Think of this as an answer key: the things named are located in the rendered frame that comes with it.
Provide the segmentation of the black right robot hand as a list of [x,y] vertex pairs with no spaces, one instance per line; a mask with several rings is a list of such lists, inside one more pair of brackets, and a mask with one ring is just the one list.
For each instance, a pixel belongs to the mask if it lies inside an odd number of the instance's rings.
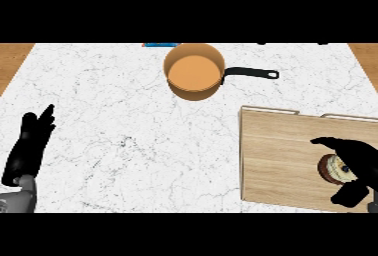
[[331,197],[334,204],[353,208],[368,196],[368,188],[378,192],[378,149],[362,141],[334,137],[318,137],[310,142],[322,144],[335,151],[335,155],[358,177],[356,180],[344,183]]

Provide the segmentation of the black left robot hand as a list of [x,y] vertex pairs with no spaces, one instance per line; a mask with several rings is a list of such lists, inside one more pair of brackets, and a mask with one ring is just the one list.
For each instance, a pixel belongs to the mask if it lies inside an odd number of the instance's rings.
[[22,175],[37,177],[45,149],[55,130],[53,110],[55,105],[51,104],[40,116],[33,112],[22,116],[20,138],[11,150],[2,175],[5,186],[17,187],[14,180]]

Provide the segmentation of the brown cupcake with cream top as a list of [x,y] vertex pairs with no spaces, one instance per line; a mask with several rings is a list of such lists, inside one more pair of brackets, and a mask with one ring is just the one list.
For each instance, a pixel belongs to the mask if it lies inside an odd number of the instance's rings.
[[318,172],[327,182],[343,185],[358,179],[341,158],[335,154],[322,156],[318,163]]

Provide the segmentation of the blue flat object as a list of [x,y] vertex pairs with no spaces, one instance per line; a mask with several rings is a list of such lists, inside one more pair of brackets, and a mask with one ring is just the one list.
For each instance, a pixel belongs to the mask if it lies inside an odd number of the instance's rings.
[[144,43],[142,47],[177,47],[182,43]]

